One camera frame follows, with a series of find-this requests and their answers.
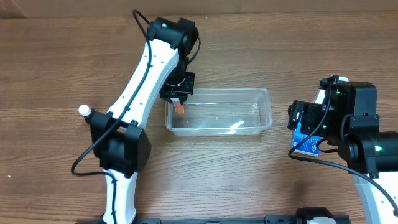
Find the orange bottle white cap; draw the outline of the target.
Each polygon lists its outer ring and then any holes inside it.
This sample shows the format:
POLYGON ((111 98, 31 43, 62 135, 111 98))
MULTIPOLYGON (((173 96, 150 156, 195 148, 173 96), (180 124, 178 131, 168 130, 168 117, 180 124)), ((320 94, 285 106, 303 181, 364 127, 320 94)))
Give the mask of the orange bottle white cap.
POLYGON ((180 100, 178 98, 176 99, 172 99, 175 111, 177 114, 179 115, 183 115, 185 110, 184 110, 184 106, 181 104, 180 100))

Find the black bottle white cap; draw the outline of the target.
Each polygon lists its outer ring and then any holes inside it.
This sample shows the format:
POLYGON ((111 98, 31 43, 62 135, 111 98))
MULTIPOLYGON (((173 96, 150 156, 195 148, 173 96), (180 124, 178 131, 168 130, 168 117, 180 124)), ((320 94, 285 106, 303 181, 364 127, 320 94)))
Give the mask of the black bottle white cap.
POLYGON ((82 117, 90 118, 93 114, 93 110, 88 105, 80 105, 78 107, 78 112, 82 115, 82 117))

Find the white blue box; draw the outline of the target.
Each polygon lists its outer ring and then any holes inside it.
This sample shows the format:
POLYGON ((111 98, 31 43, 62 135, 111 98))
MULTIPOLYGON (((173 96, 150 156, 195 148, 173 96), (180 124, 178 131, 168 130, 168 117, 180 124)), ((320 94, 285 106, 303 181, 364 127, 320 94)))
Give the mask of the white blue box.
MULTIPOLYGON (((339 81, 348 82, 349 78, 347 78, 347 77, 339 77, 339 81)), ((325 93, 326 93, 326 90, 319 89, 317 91, 317 94, 315 95, 315 98, 314 98, 313 102, 316 103, 316 104, 322 104, 323 100, 325 99, 325 93)))

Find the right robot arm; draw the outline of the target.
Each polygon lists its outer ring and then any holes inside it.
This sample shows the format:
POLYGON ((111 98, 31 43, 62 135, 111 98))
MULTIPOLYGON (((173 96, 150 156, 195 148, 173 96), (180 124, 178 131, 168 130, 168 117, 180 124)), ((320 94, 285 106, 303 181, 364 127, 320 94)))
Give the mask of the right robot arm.
POLYGON ((347 171, 366 223, 397 223, 397 132, 379 130, 376 87, 333 75, 321 79, 319 89, 320 102, 295 100, 288 108, 288 129, 305 135, 289 157, 347 171), (313 136, 332 145, 330 152, 346 165, 294 155, 313 136))

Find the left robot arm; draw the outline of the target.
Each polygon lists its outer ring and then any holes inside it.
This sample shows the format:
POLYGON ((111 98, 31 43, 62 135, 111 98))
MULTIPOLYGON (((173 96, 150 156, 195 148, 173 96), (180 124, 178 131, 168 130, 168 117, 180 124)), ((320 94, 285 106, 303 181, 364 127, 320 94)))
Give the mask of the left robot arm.
POLYGON ((148 23, 141 60, 121 96, 100 113, 89 106, 79 112, 90 125, 93 147, 106 178, 106 210, 101 223, 133 223, 138 173, 152 149, 145 128, 156 98, 183 112, 193 94, 195 75, 188 72, 189 58, 200 43, 195 22, 161 17, 148 23))

